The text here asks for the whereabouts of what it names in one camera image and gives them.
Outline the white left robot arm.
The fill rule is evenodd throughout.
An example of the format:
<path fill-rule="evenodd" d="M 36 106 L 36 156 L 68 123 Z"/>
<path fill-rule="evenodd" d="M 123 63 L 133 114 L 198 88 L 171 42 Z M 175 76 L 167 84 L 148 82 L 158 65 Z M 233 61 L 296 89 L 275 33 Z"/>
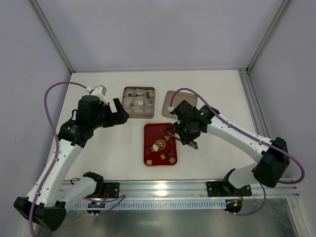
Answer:
<path fill-rule="evenodd" d="M 57 230 L 67 212 L 85 197 L 98 197 L 103 191 L 103 176 L 86 172 L 78 182 L 64 192 L 60 192 L 69 169 L 77 156 L 92 138 L 94 131 L 127 122 L 129 114 L 118 98 L 113 99 L 116 112 L 108 103 L 95 95 L 85 95 L 73 110 L 72 117 L 61 127 L 57 135 L 56 150 L 49 159 L 40 178 L 25 197 L 18 197 L 14 208 L 29 222 Z"/>

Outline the gold tin lid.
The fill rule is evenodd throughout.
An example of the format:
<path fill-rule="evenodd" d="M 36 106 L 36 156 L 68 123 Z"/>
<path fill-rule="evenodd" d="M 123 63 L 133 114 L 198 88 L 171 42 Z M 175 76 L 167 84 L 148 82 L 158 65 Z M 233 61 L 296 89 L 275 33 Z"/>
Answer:
<path fill-rule="evenodd" d="M 172 118 L 172 119 L 176 118 L 176 116 L 172 115 L 168 110 L 168 107 L 170 105 L 170 101 L 171 101 L 174 93 L 175 93 L 175 91 L 171 91 L 171 90 L 167 91 L 167 93 L 166 93 L 164 104 L 162 107 L 162 116 L 163 117 Z M 172 106 L 176 108 L 183 100 L 186 100 L 191 106 L 194 106 L 194 107 L 197 106 L 197 101 L 198 101 L 197 96 L 194 94 L 191 94 L 191 93 L 184 93 L 184 92 L 179 92 L 175 95 L 173 102 L 172 102 Z"/>

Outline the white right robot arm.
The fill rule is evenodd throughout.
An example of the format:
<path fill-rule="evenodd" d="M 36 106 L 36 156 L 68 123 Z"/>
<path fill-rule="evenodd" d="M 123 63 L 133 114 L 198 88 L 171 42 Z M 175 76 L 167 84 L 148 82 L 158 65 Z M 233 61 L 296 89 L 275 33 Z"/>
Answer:
<path fill-rule="evenodd" d="M 233 168 L 224 176 L 221 189 L 230 196 L 255 183 L 274 188 L 289 166 L 287 144 L 282 138 L 271 140 L 251 133 L 222 117 L 217 109 L 207 105 L 197 109 L 186 100 L 176 107 L 169 107 L 168 111 L 178 119 L 173 126 L 183 145 L 196 150 L 198 145 L 195 140 L 202 133 L 208 133 L 225 140 L 253 159 L 252 164 Z"/>

